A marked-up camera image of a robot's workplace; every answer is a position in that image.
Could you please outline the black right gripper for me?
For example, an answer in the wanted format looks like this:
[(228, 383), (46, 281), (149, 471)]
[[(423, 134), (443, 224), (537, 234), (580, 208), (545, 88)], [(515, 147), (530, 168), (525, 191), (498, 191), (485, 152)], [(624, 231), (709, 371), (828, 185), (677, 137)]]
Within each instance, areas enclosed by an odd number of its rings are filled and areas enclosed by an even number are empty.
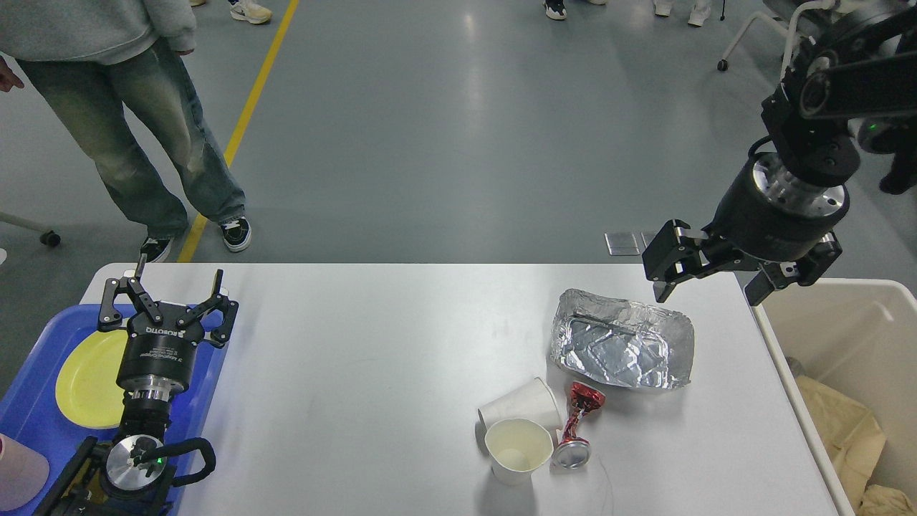
[(656, 302), (677, 285), (758, 261), (744, 287), (750, 306), (789, 285), (815, 284), (842, 254), (834, 228), (850, 208), (845, 186), (813, 186), (782, 161), (747, 161), (706, 231), (669, 219), (642, 253)]

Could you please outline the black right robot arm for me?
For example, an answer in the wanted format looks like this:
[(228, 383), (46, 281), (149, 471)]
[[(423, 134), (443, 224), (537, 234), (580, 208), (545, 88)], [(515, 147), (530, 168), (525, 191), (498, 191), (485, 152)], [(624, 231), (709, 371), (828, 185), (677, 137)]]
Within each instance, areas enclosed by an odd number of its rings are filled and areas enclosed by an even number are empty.
[(750, 271), (751, 306), (791, 284), (813, 285), (840, 256), (845, 183), (859, 151), (892, 154), (881, 190), (915, 186), (915, 7), (875, 1), (802, 44), (762, 104), (767, 136), (709, 224), (668, 220), (646, 245), (645, 277), (664, 302), (688, 279)]

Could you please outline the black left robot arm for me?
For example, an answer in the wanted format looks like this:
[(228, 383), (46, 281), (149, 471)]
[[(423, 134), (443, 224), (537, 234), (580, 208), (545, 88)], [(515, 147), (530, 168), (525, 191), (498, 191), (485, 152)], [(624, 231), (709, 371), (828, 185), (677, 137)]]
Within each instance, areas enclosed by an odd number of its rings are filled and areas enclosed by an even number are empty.
[(117, 433), (89, 436), (37, 505), (37, 515), (166, 515), (180, 489), (207, 478), (216, 455), (205, 438), (169, 443), (171, 408), (192, 386), (202, 344), (223, 348), (239, 302), (222, 290), (217, 269), (209, 297), (194, 306), (156, 301), (141, 284), (147, 256), (131, 274), (110, 278), (102, 291), (96, 328), (125, 329), (125, 350), (115, 382), (123, 391)]

